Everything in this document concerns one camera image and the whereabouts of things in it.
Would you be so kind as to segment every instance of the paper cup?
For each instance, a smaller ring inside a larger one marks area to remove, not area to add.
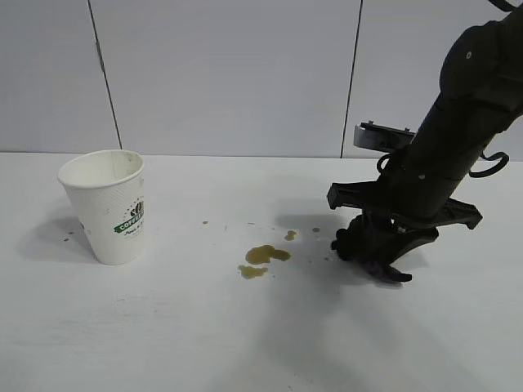
[[[143,168],[138,153],[115,149],[73,159],[58,172],[101,263],[127,263],[144,247]]]

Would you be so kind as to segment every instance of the coffee spill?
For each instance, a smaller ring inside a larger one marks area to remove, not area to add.
[[[270,259],[287,261],[290,258],[289,252],[275,249],[272,245],[254,247],[245,255],[245,260],[252,265],[269,264]]]
[[[296,234],[297,234],[297,233],[296,233],[294,230],[289,230],[289,231],[287,232],[287,235],[285,236],[285,239],[286,239],[287,241],[294,241],[294,238],[296,237]]]
[[[263,276],[269,269],[267,268],[254,268],[247,265],[239,265],[238,270],[241,271],[242,276],[246,279],[257,278]]]

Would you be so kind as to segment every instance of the white table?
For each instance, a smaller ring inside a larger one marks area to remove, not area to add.
[[[148,157],[148,249],[108,266],[55,179],[72,157],[0,154],[1,391],[521,390],[523,163],[461,185],[485,219],[404,256],[398,289],[329,249],[357,211],[325,194],[372,160]],[[264,244],[291,260],[242,278]]]

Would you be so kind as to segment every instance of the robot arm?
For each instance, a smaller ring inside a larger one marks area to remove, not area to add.
[[[355,143],[388,152],[374,182],[333,184],[329,204],[362,210],[332,248],[375,278],[409,281],[391,264],[409,250],[431,243],[438,226],[473,229],[481,214],[450,198],[497,133],[523,114],[523,5],[502,21],[467,29],[452,46],[440,75],[440,94],[414,135],[375,126],[357,127]],[[482,173],[493,174],[504,166]]]

